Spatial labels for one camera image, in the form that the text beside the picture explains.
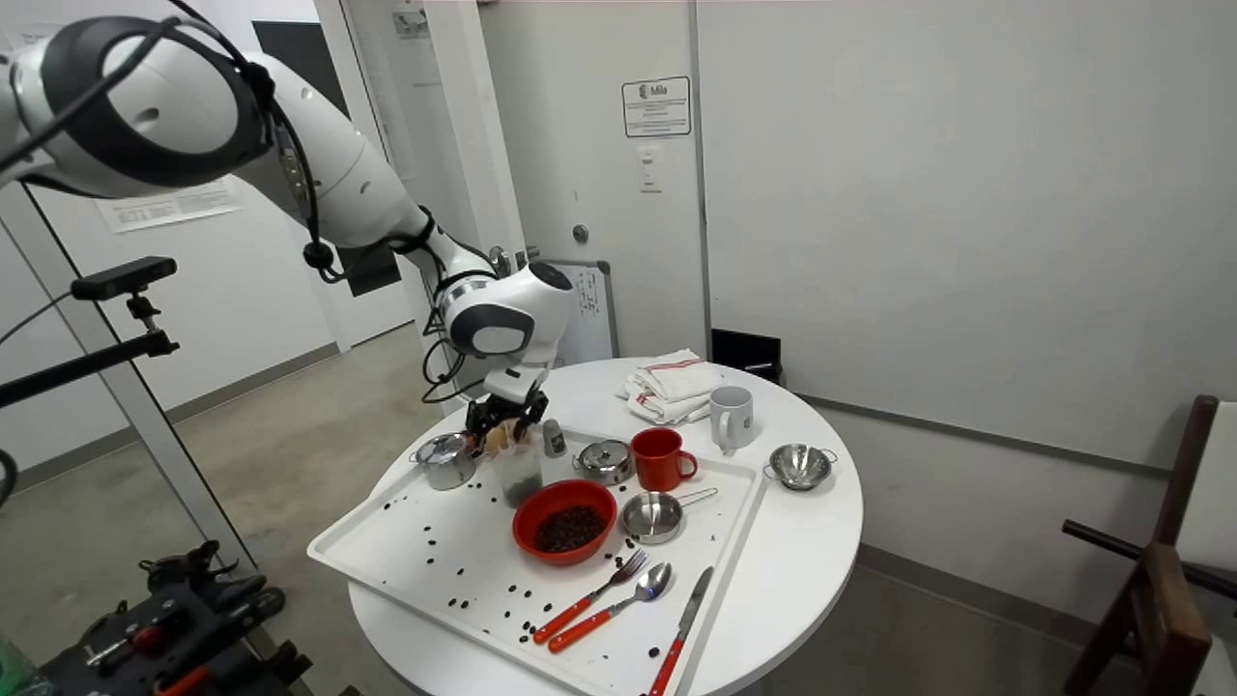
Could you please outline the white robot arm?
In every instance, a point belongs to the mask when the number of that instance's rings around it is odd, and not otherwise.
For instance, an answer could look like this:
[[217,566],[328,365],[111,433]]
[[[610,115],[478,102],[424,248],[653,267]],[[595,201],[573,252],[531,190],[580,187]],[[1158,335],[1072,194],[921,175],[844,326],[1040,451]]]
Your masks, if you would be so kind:
[[306,230],[322,279],[417,267],[469,442],[525,433],[549,411],[573,281],[549,262],[506,271],[446,232],[328,98],[189,7],[89,17],[18,47],[5,63],[5,175],[96,201],[238,179]]

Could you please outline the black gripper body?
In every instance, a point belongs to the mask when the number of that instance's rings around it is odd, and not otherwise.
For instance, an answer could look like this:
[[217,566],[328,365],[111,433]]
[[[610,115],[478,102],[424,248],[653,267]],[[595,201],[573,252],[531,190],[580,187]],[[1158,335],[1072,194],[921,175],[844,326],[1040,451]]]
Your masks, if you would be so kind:
[[522,404],[482,395],[482,397],[469,404],[465,433],[488,436],[497,423],[511,423],[514,433],[525,433],[531,427],[537,427],[546,419],[546,411],[549,411],[549,395],[540,386],[532,386]]

